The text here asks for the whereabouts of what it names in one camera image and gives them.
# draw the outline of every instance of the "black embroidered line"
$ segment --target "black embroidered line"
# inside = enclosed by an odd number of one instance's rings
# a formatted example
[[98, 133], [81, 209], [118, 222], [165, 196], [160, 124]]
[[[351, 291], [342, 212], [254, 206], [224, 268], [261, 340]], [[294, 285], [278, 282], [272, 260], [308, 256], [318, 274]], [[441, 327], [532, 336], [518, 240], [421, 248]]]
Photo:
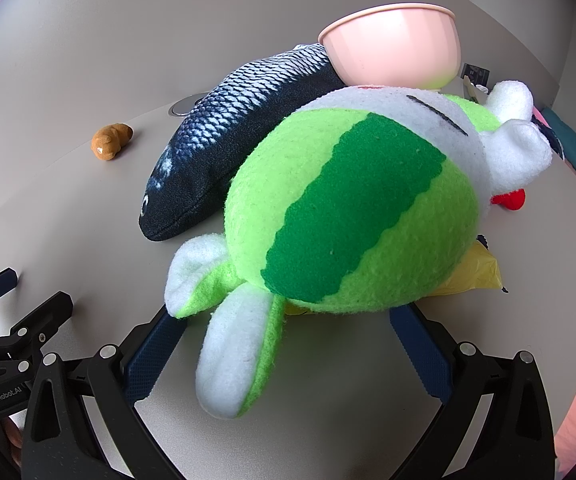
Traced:
[[450, 119], [446, 114], [440, 112], [439, 110], [437, 110], [437, 108], [433, 108], [431, 107], [431, 105], [429, 105], [428, 103], [424, 103], [423, 101], [421, 101], [421, 99], [417, 99], [414, 95], [407, 95], [406, 96], [408, 99], [410, 99], [411, 101], [414, 101], [415, 103], [419, 103], [420, 105], [425, 106], [426, 108], [428, 108], [429, 110], [432, 110], [434, 113], [436, 113], [440, 118], [442, 118], [444, 121], [446, 121], [447, 123], [449, 123], [453, 128], [456, 128], [457, 130], [459, 130], [462, 134], [464, 134], [466, 137], [468, 137], [468, 134], [466, 132], [463, 131], [462, 127], [459, 126], [457, 123], [455, 123], [452, 119]]

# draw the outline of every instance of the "dark green stripe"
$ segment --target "dark green stripe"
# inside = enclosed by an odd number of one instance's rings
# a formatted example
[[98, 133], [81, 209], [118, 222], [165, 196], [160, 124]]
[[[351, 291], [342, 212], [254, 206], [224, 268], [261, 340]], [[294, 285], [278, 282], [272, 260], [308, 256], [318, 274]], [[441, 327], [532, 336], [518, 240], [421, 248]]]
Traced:
[[395, 121], [369, 114], [286, 211], [261, 276], [269, 290], [318, 303], [337, 292], [381, 233], [442, 172], [446, 156]]

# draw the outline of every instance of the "white plush foot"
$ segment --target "white plush foot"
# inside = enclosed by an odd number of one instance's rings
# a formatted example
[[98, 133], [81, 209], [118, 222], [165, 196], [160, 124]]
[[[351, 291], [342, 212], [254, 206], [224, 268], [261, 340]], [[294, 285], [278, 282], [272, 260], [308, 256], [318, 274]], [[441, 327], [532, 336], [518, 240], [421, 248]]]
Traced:
[[494, 132], [481, 132], [480, 138], [495, 195], [526, 186], [552, 161], [548, 140], [530, 121], [506, 121]]
[[532, 119], [532, 94], [520, 81], [501, 81], [491, 90], [485, 108], [505, 123], [510, 119]]
[[240, 415], [269, 373], [283, 322], [283, 299], [250, 283], [212, 315], [196, 374], [197, 399], [217, 418]]
[[197, 311], [184, 312], [197, 285], [212, 270], [228, 261], [226, 237], [220, 234], [197, 236], [186, 241], [170, 263], [164, 300], [170, 316], [183, 317]]

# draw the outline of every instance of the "black fish plush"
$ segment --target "black fish plush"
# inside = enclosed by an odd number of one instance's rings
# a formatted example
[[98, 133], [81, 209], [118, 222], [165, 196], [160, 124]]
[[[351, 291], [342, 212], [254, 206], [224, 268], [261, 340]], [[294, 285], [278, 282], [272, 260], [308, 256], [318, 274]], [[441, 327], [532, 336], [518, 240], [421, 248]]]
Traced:
[[138, 220], [146, 238], [167, 240], [218, 211], [257, 144], [297, 108], [343, 86], [318, 43], [228, 75], [181, 123], [148, 179]]

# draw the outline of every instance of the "bowl rim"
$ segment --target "bowl rim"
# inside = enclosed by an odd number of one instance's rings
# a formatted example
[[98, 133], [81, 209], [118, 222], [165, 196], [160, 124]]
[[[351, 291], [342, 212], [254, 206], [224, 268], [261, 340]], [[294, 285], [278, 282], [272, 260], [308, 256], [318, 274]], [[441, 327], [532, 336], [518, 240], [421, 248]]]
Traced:
[[375, 14], [377, 12], [383, 12], [384, 10], [397, 10], [397, 9], [429, 9], [429, 10], [438, 10], [439, 12], [443, 12], [444, 14], [448, 14], [453, 20], [454, 12], [450, 9], [446, 9], [445, 7], [434, 5], [434, 4], [421, 4], [421, 3], [401, 3], [401, 4], [388, 4], [382, 5], [378, 7], [370, 7], [370, 9], [360, 10], [359, 12], [353, 12], [352, 14], [348, 14], [343, 18], [331, 23], [328, 25], [324, 30], [319, 33], [317, 37], [317, 41], [323, 44], [323, 40], [326, 34], [328, 34], [334, 28], [337, 28], [339, 25], [343, 25], [344, 23], [350, 22], [355, 18], [360, 18], [361, 16], [367, 16], [368, 14]]

